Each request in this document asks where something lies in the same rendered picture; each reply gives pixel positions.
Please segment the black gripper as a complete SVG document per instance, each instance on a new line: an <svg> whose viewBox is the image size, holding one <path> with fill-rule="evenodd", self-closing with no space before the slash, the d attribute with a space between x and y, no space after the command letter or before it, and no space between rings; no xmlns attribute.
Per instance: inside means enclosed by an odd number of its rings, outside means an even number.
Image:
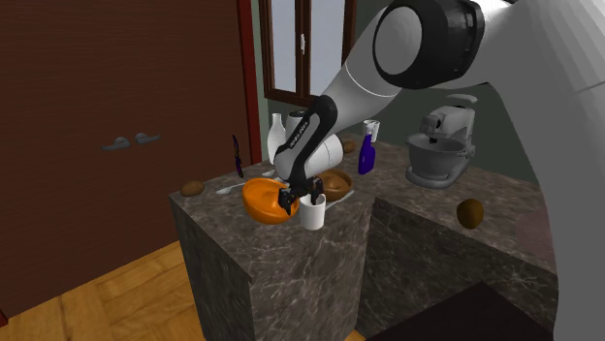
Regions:
<svg viewBox="0 0 605 341"><path fill-rule="evenodd" d="M319 176L313 176L304 181L291 182L288 188L280 188L278 204L285 211L290 211L295 200L310 195L311 204L317 205L317 200L323 193L323 180Z"/></svg>

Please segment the plain white cup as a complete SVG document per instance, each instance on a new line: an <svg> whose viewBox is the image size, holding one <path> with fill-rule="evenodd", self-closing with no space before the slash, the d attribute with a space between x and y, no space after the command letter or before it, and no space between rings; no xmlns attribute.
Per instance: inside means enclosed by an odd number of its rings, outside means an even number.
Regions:
<svg viewBox="0 0 605 341"><path fill-rule="evenodd" d="M301 226L309 231L320 230L324 226L326 197L320 194L315 202L312 202L311 195L306 195L299 199L300 207L298 215Z"/></svg>

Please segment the brown wooden bowl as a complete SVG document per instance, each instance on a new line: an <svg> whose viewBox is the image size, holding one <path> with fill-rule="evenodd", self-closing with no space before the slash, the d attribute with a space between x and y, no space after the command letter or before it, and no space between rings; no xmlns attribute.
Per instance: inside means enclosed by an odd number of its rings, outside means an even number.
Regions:
<svg viewBox="0 0 605 341"><path fill-rule="evenodd" d="M353 180L343 170L330 169L319 174L323 181L324 194L328 202L342 199L351 189Z"/></svg>

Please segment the orange bowl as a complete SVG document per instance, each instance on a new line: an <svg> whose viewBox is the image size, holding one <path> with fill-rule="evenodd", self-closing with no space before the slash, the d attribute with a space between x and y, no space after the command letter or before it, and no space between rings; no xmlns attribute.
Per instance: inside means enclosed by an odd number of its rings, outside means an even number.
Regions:
<svg viewBox="0 0 605 341"><path fill-rule="evenodd" d="M286 184L270 178L252 178L242 188L242 202L247 214L266 225L278 225L288 221L298 212L299 201L291 205L291 214L278 204L280 189Z"/></svg>

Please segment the silver knife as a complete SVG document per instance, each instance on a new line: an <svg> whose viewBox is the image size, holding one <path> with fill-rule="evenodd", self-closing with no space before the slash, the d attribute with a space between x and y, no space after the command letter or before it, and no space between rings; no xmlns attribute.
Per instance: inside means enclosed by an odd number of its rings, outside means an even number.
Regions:
<svg viewBox="0 0 605 341"><path fill-rule="evenodd" d="M346 195L344 195L342 198L335 200L335 201L331 201L330 203L326 204L325 209L328 210L330 209L332 206L334 206L335 204L338 204L340 202L343 202L345 200L347 200L348 198L350 198L353 194L355 193L354 190L350 190Z"/></svg>

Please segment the white vase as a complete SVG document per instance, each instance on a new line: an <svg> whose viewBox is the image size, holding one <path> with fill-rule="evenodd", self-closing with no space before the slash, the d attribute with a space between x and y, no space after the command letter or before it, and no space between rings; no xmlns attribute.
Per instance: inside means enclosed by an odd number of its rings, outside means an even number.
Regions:
<svg viewBox="0 0 605 341"><path fill-rule="evenodd" d="M271 127L267 137L267 149L270 163L274 163L274 156L277 148L286 140L286 129L283 126L282 116L280 113L271 115Z"/></svg>

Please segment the blue spray bottle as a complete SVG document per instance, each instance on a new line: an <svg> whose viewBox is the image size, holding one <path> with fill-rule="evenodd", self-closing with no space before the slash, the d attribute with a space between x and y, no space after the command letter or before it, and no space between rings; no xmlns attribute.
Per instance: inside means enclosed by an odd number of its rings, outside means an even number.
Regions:
<svg viewBox="0 0 605 341"><path fill-rule="evenodd" d="M375 155L375 148L372 144L372 134L368 134L364 137L364 141L360 148L358 162L359 174L366 174L372 171L375 162Z"/></svg>

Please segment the purple and black peeler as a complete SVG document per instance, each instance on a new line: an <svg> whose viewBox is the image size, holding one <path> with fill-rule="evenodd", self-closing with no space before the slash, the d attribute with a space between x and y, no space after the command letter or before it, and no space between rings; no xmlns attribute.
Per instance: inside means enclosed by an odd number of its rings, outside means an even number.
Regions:
<svg viewBox="0 0 605 341"><path fill-rule="evenodd" d="M239 156L239 142L237 140L237 137L235 135L232 135L232 139L233 139L233 147L234 147L234 158L235 158L235 166L236 166L236 170L237 173L239 175L240 178L243 178L243 171L242 171L242 167L241 167L241 158Z"/></svg>

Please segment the grey stand mixer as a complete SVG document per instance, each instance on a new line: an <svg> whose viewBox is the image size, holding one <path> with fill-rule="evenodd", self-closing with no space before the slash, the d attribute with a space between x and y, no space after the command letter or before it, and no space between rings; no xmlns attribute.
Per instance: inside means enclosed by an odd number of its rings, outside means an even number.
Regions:
<svg viewBox="0 0 605 341"><path fill-rule="evenodd" d="M406 179L423 188L447 189L467 170L475 154L472 133L478 99L468 94L451 94L465 106L443 106L422 117L420 132L410 135Z"/></svg>

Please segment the brown framed window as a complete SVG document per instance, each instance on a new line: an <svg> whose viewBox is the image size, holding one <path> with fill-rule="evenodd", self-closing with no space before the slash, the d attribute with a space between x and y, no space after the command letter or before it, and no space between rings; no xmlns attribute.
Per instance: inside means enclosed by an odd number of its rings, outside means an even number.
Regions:
<svg viewBox="0 0 605 341"><path fill-rule="evenodd" d="M264 91L308 107L354 42L357 0L259 0Z"/></svg>

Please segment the brown kiwi fruit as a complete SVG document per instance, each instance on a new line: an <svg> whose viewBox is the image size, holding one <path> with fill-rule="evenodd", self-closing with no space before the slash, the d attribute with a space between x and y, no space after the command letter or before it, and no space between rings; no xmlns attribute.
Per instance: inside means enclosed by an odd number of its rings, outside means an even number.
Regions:
<svg viewBox="0 0 605 341"><path fill-rule="evenodd" d="M484 218L484 207L476 199L467 199L457 206L459 223L468 230L476 229Z"/></svg>

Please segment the brown double door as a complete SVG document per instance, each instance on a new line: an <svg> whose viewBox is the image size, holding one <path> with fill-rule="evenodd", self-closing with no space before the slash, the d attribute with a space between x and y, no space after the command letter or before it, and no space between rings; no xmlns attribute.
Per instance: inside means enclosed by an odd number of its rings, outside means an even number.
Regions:
<svg viewBox="0 0 605 341"><path fill-rule="evenodd" d="M174 242L256 100L251 0L0 0L0 326Z"/></svg>

